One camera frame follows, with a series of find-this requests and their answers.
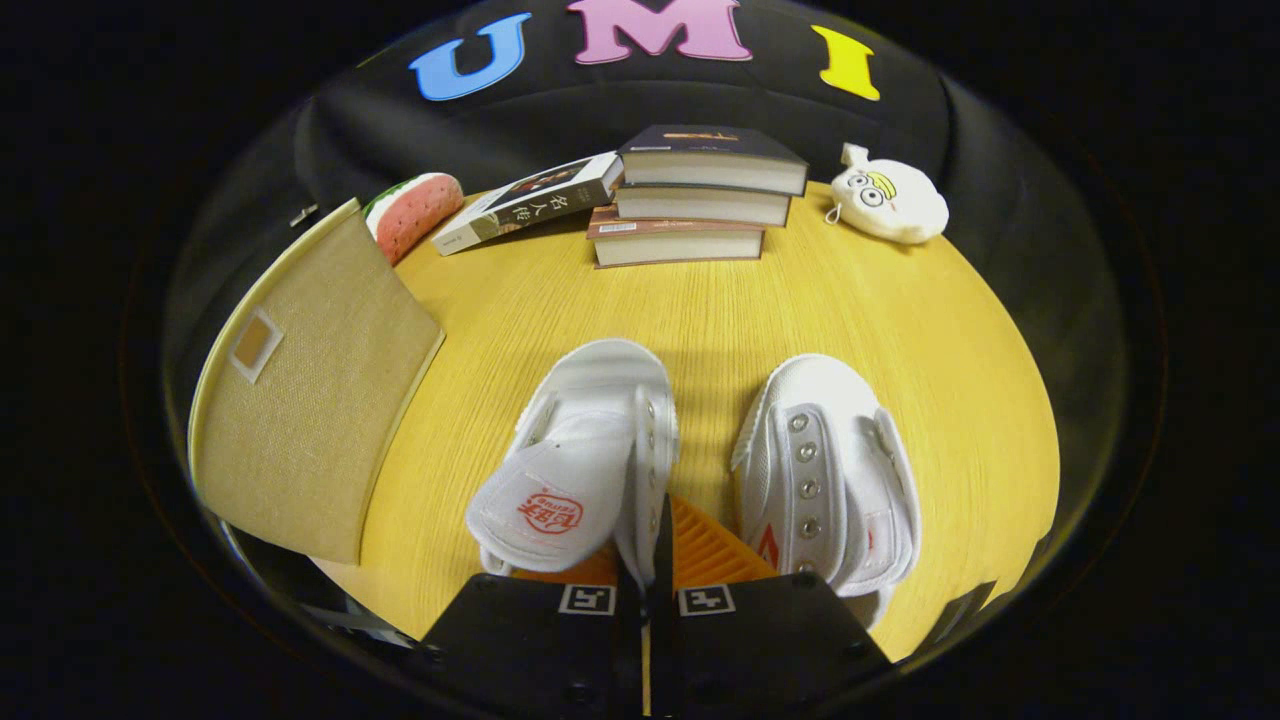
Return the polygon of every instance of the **pink letter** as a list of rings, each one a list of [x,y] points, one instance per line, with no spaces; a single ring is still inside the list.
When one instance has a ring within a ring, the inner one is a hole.
[[[645,53],[660,55],[681,27],[686,40],[676,51],[708,60],[750,60],[751,51],[737,41],[733,8],[737,0],[671,0],[660,12],[632,0],[579,0],[570,10],[582,13],[586,47],[577,54],[584,65],[613,63],[631,55],[618,44],[617,31],[627,33]]]

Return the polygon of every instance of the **yellow letter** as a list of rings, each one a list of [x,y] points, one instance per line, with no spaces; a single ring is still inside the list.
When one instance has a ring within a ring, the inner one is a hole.
[[[867,58],[874,55],[872,49],[833,29],[819,26],[809,27],[827,41],[831,67],[822,70],[818,77],[827,85],[845,92],[852,92],[868,100],[879,100],[879,91],[872,85],[872,72],[867,64]]]

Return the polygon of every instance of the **hardcover book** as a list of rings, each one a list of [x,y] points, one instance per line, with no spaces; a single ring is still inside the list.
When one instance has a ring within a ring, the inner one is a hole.
[[[764,228],[707,220],[626,220],[616,205],[596,208],[586,238],[600,268],[676,260],[728,260],[760,256]]]
[[[611,151],[521,178],[463,208],[431,236],[431,243],[440,255],[452,255],[543,220],[607,205],[621,174],[622,160]]]
[[[732,187],[631,184],[617,190],[618,215],[785,225],[791,196]]]
[[[804,195],[809,164],[750,128],[650,126],[618,151],[627,184],[710,184]]]

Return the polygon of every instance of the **wood grain surface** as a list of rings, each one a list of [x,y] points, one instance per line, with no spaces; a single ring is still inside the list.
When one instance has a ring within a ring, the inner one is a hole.
[[[653,350],[671,374],[682,454],[671,492],[736,530],[728,456],[769,372],[840,357],[888,407],[916,474],[923,552],[872,635],[891,660],[943,606],[1009,591],[1048,532],[1057,436],[1009,314],[945,238],[905,247],[828,225],[810,183],[759,260],[595,269],[588,218],[534,225],[457,255],[428,242],[397,272],[447,340],[392,442],[358,566],[316,564],[402,632],[422,637],[481,571],[463,525],[552,364],[602,337]]]

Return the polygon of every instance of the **red logo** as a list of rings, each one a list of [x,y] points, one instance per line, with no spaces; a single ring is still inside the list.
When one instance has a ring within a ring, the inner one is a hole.
[[[767,560],[773,569],[778,569],[778,541],[773,539],[773,525],[764,527],[764,537],[760,538],[760,547],[755,552]]]
[[[567,533],[582,521],[582,506],[567,497],[538,492],[516,509],[529,527],[549,536]]]

